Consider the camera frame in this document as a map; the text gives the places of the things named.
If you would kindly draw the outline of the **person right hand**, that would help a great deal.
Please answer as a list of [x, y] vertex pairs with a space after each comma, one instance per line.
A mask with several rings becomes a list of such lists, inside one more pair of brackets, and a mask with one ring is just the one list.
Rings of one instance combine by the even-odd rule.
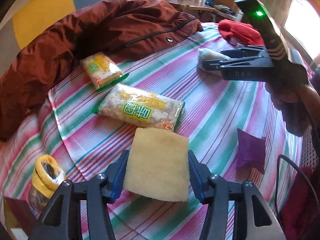
[[288, 132], [301, 137], [310, 126], [319, 129], [319, 94], [312, 84], [278, 88], [266, 83], [265, 88]]

